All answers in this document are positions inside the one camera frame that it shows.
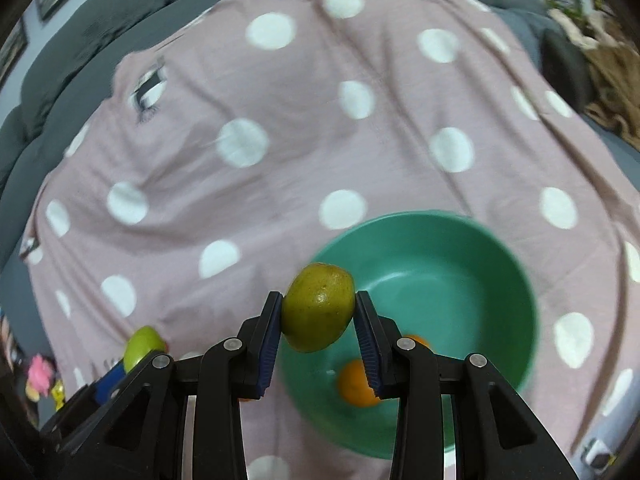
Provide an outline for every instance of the pink toy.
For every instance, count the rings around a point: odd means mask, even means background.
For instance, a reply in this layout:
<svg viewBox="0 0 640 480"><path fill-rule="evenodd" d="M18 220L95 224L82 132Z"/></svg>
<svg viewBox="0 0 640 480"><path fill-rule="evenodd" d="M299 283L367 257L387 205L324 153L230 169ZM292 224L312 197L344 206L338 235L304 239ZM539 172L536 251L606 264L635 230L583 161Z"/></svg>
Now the pink toy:
<svg viewBox="0 0 640 480"><path fill-rule="evenodd" d="M39 394L49 397L49 390L53 384L55 370L52 364L40 354L31 360L27 371L27 382Z"/></svg>

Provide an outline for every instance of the bowl rim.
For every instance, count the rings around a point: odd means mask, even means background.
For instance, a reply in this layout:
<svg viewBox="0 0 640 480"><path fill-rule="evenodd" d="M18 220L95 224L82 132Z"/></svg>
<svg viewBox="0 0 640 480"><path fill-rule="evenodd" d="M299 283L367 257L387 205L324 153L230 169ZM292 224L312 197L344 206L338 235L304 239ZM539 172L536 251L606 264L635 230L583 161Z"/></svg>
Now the bowl rim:
<svg viewBox="0 0 640 480"><path fill-rule="evenodd" d="M453 211L446 211L443 209L423 209L423 210L411 210L411 211L400 211L396 213L389 213L382 216L377 216L375 218L369 219L360 224L354 225L353 227L340 233L337 237L329 241L329 243L325 244L313 256L310 262L323 263L321 259L321 255L323 253L327 252L329 249L336 246L346 237L350 236L352 233L356 232L359 229L370 226L377 222L387 221L391 218L407 217L407 216L426 216L426 217L444 218L444 219L451 220L453 222L464 224L467 227L475 229L476 231L480 232L485 237L487 237L489 240L491 240L493 243L497 244L498 247L500 247L504 251L504 253L507 254L509 259L511 260L511 263L515 266L517 272L522 278L522 281L525 286L526 295L529 298L529 303L532 309L532 324L533 324L531 350L527 358L527 363L526 363L524 372L522 374L522 378L519 384L517 384L517 386L514 387L517 393L521 394L529 386L529 381L531 379L531 376L533 375L533 369L535 367L536 356L538 355L538 348L540 343L540 319L538 317L538 302L536 300L536 295L534 293L533 286L531 285L529 276L527 275L527 272L524 266L520 263L520 260L516 257L515 254L513 254L513 251L511 251L510 248L508 248L507 245L500 240L500 238L494 235L494 233L488 227L481 224L478 220L475 220L469 216L464 216L462 214L455 213Z"/></svg>

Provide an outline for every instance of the blanket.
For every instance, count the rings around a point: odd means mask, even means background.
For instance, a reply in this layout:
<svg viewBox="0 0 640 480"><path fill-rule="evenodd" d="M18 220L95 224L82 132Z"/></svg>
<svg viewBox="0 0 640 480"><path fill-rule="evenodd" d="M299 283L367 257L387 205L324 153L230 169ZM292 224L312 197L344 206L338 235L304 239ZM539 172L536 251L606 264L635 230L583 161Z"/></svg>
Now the blanket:
<svg viewBox="0 0 640 480"><path fill-rule="evenodd" d="M638 370L639 205L476 0L223 0L122 60L43 183L22 254L72 394L140 326L175 358L235 335L362 221L471 216L532 281L524 397L569 453ZM277 370L242 417L250 480L388 478L316 432Z"/></svg>

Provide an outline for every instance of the brown cloth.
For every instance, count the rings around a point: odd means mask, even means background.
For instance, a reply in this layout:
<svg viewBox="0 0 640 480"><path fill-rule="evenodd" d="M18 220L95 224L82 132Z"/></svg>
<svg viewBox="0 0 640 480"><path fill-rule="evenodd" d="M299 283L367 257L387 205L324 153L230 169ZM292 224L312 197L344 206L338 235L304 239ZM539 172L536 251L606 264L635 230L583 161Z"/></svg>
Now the brown cloth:
<svg viewBox="0 0 640 480"><path fill-rule="evenodd" d="M640 151L640 56L626 45L585 51L597 99L587 115Z"/></svg>

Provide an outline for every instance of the green bowl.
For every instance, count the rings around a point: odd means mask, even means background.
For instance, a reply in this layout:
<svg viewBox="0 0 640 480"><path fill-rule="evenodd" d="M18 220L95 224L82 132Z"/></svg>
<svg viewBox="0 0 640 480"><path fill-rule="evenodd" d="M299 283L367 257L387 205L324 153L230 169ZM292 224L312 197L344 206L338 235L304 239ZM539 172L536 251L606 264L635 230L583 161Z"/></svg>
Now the green bowl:
<svg viewBox="0 0 640 480"><path fill-rule="evenodd" d="M536 338L536 303L524 270L487 229L441 211L396 213L341 234L314 261L348 270L368 290L378 313L403 335L425 338L434 352L484 354L517 389L524 387ZM355 408L336 379L360 357L353 323L338 341L313 354L283 339L280 365L295 405L329 440L364 455L391 459L398 402ZM454 445L449 397L443 397L444 444Z"/></svg>

